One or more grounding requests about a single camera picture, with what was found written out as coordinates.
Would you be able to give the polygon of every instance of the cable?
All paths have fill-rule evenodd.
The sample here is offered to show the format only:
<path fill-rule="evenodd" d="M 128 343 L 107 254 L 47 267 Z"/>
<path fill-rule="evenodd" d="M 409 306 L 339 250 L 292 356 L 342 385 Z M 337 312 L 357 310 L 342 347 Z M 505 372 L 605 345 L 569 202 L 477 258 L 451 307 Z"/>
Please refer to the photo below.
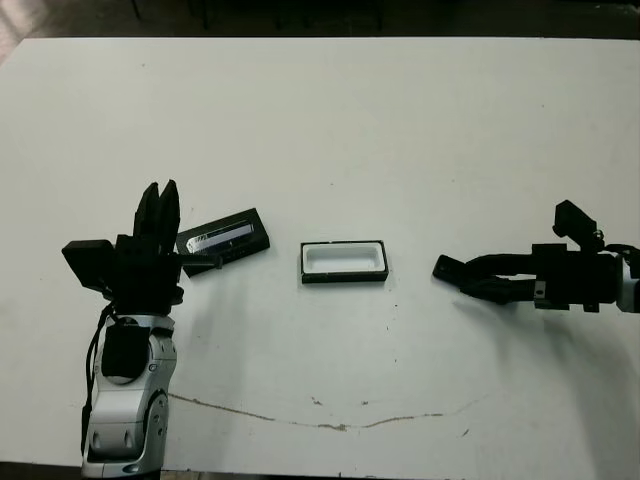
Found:
<path fill-rule="evenodd" d="M 87 438 L 87 430 L 89 428 L 89 417 L 91 416 L 91 400 L 93 396 L 93 381 L 95 380 L 95 372 L 93 371 L 93 362 L 98 352 L 98 341 L 100 340 L 100 331 L 107 322 L 107 318 L 113 315 L 113 305 L 111 302 L 104 307 L 98 318 L 98 325 L 96 332 L 89 342 L 89 349 L 87 350 L 87 357 L 85 360 L 85 378 L 87 381 L 87 400 L 82 407 L 82 438 L 80 439 L 80 452 L 84 454 L 84 445 Z"/>

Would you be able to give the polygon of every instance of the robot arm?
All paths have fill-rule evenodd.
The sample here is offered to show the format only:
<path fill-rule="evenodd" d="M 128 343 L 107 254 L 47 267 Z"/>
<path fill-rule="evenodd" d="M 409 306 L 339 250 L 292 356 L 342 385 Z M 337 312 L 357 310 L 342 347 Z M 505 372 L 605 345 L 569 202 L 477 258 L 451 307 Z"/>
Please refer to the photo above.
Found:
<path fill-rule="evenodd" d="M 185 264 L 221 266 L 218 257 L 173 252 L 179 208 L 175 182 L 162 195 L 153 183 L 136 211 L 132 236 L 119 235 L 115 246 L 107 240 L 73 241 L 62 250 L 81 284 L 111 302 L 87 352 L 85 478 L 159 478 L 177 358 L 168 315 L 182 303 L 180 270 Z"/>
<path fill-rule="evenodd" d="M 616 302 L 622 311 L 640 313 L 640 250 L 605 246 L 596 222 L 568 200 L 556 206 L 553 231 L 574 240 L 580 251 L 567 251 L 566 244 L 538 244 L 530 255 L 485 255 L 466 263 L 441 255 L 433 276 L 498 304 L 533 301 L 536 308 L 556 310 L 578 304 L 598 312 L 600 303 Z M 518 274 L 535 278 L 503 278 Z"/>

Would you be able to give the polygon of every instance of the brown stain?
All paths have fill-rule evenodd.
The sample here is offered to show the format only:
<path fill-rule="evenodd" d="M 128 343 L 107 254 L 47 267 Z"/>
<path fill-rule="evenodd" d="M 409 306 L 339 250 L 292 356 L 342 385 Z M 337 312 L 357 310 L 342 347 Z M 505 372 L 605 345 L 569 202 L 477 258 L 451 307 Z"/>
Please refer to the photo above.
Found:
<path fill-rule="evenodd" d="M 330 423 L 321 423 L 319 425 L 316 425 L 316 427 L 318 428 L 329 428 L 331 430 L 335 430 L 336 432 L 346 432 L 347 431 L 347 425 L 345 425 L 344 423 L 341 423 L 340 425 L 331 425 Z"/>
<path fill-rule="evenodd" d="M 467 410 L 468 408 L 472 407 L 476 403 L 484 400 L 488 396 L 489 395 L 487 394 L 487 395 L 484 395 L 483 397 L 476 398 L 475 400 L 472 400 L 471 402 L 466 403 L 465 405 L 463 405 L 462 407 L 458 408 L 457 410 L 454 410 L 453 412 L 446 413 L 446 414 L 445 413 L 422 413 L 420 415 L 405 415 L 405 416 L 399 416 L 399 417 L 385 418 L 384 420 L 378 420 L 377 422 L 369 423 L 367 425 L 349 425 L 349 424 L 345 424 L 345 423 L 340 423 L 338 425 L 331 425 L 330 423 L 317 423 L 317 424 L 314 424 L 314 423 L 296 422 L 294 420 L 280 420 L 280 419 L 277 419 L 277 418 L 266 417 L 264 415 L 258 415 L 256 413 L 245 412 L 243 410 L 238 410 L 238 409 L 235 409 L 235 408 L 229 408 L 229 407 L 224 407 L 222 405 L 215 405 L 213 403 L 203 402 L 202 400 L 198 400 L 197 398 L 188 398 L 188 397 L 183 397 L 182 395 L 177 395 L 175 393 L 169 393 L 169 397 L 175 398 L 176 400 L 182 400 L 183 402 L 191 403 L 193 405 L 199 405 L 201 407 L 213 408 L 215 410 L 221 410 L 221 411 L 227 412 L 227 413 L 235 413 L 237 415 L 243 415 L 245 417 L 257 418 L 258 420 L 265 420 L 267 422 L 276 422 L 276 423 L 281 423 L 281 424 L 284 424 L 284 425 L 295 425 L 295 426 L 299 426 L 299 427 L 329 429 L 329 430 L 334 430 L 336 432 L 342 432 L 342 433 L 345 433 L 345 432 L 349 431 L 350 429 L 363 430 L 363 429 L 368 429 L 368 428 L 374 428 L 374 427 L 377 427 L 379 425 L 385 425 L 387 423 L 405 422 L 405 421 L 409 421 L 409 420 L 417 420 L 417 419 L 420 419 L 420 418 L 455 416 L 455 415 L 458 415 L 458 414 L 464 412 L 465 410 Z"/>
<path fill-rule="evenodd" d="M 244 415 L 246 417 L 253 417 L 253 418 L 257 418 L 259 420 L 266 420 L 267 422 L 275 422 L 276 421 L 275 418 L 265 417 L 264 415 L 257 415 L 255 413 L 245 412 L 245 411 L 242 411 L 242 410 L 237 410 L 235 408 L 223 407 L 222 405 L 214 405 L 212 403 L 207 403 L 207 402 L 203 402 L 201 400 L 198 400 L 197 398 L 187 398 L 187 397 L 183 397 L 181 395 L 176 395 L 175 393 L 170 393 L 169 396 L 172 397 L 172 398 L 175 398 L 177 400 L 182 400 L 183 402 L 193 403 L 194 405 L 200 405 L 201 407 L 215 408 L 216 410 L 222 410 L 223 412 L 237 413 L 238 415 Z"/>

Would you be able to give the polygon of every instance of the floor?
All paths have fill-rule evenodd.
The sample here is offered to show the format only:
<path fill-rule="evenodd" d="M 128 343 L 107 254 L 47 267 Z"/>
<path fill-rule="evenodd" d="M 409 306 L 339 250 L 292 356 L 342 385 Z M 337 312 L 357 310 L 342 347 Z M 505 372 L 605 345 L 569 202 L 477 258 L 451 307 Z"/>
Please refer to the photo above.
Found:
<path fill-rule="evenodd" d="M 27 37 L 640 38 L 638 0 L 136 0 L 136 3 L 140 20 L 134 14 L 131 0 L 0 0 L 0 63 Z M 203 6 L 207 7 L 208 28 L 203 22 Z"/>

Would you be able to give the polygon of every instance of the white table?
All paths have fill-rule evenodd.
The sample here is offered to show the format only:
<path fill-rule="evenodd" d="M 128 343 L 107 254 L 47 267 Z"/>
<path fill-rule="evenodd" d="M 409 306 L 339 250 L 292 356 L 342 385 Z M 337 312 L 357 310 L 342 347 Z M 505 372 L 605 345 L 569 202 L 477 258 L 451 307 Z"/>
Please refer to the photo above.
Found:
<path fill-rule="evenodd" d="M 637 478 L 640 318 L 502 309 L 431 269 L 556 241 L 565 198 L 640 244 L 639 85 L 622 41 L 23 42 L 0 69 L 0 460 L 79 464 L 104 301 L 60 249 L 129 233 L 174 178 L 183 228 L 255 206 L 272 247 L 183 276 L 165 468 Z M 339 239 L 384 240 L 386 283 L 302 286 L 300 242 Z"/>

